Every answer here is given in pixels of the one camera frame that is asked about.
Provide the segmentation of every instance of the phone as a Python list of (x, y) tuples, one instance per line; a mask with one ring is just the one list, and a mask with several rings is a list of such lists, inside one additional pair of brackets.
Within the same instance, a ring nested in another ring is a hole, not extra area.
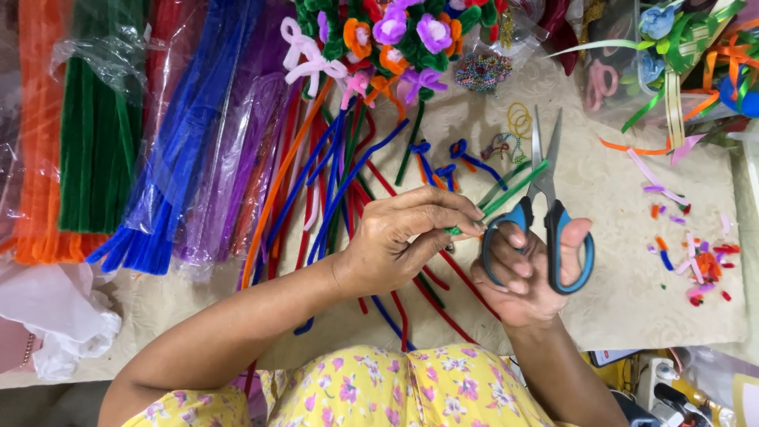
[(629, 356), (641, 351), (637, 350), (597, 350), (587, 352), (588, 357), (591, 358), (591, 363), (596, 368), (602, 368), (610, 363), (618, 362), (619, 360), (626, 359)]

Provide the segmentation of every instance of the blue scissor handle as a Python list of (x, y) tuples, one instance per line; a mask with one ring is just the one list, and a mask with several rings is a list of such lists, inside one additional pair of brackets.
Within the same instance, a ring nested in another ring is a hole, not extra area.
[[(504, 213), (493, 218), (487, 225), (485, 235), (482, 238), (482, 263), (487, 272), (487, 276), (498, 286), (505, 286), (496, 275), (490, 269), (490, 243), (493, 241), (493, 234), (498, 232), (498, 225), (500, 223), (514, 223), (524, 233), (525, 238), (527, 232), (532, 226), (535, 216), (532, 214), (532, 200), (529, 197), (524, 196), (511, 212)], [(523, 248), (517, 248), (520, 252), (524, 252)]]
[(564, 286), (561, 281), (562, 271), (562, 253), (561, 253), (561, 235), (564, 227), (572, 220), (569, 217), (564, 205), (557, 200), (553, 203), (545, 219), (546, 239), (548, 240), (548, 283), (551, 289), (562, 295), (569, 295), (579, 291), (593, 271), (593, 262), (595, 259), (595, 246), (593, 236), (590, 233), (585, 236), (585, 265), (582, 267), (582, 274), (571, 285)]

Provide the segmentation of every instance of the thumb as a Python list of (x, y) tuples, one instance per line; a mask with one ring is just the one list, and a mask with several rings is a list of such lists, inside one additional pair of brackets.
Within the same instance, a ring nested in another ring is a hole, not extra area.
[(471, 236), (463, 233), (458, 236), (451, 236), (441, 229), (423, 232), (406, 248), (408, 263), (414, 270), (421, 270), (436, 253), (442, 251), (451, 242), (470, 238)]
[(579, 275), (580, 256), (579, 248), (585, 236), (590, 232), (593, 221), (588, 218), (576, 218), (564, 226), (561, 235), (561, 254), (562, 254), (562, 282), (564, 283), (565, 274), (570, 277)]

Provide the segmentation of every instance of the pink scissors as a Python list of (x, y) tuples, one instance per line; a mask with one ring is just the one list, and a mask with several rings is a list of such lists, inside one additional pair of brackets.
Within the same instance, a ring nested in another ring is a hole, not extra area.
[[(612, 78), (612, 83), (606, 85), (606, 74)], [(619, 76), (617, 75), (614, 67), (601, 64), (601, 61), (596, 59), (591, 64), (590, 70), (587, 73), (587, 94), (585, 96), (585, 105), (590, 111), (598, 111), (601, 108), (601, 103), (605, 96), (612, 96), (616, 93)]]

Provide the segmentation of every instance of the yellow floral dress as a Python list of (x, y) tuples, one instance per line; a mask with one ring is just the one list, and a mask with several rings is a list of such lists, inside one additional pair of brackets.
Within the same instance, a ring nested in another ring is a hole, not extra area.
[[(405, 355), (354, 346), (284, 372), (260, 372), (269, 427), (548, 427), (509, 366), (470, 344)], [(128, 427), (249, 426), (235, 387), (175, 391)]]

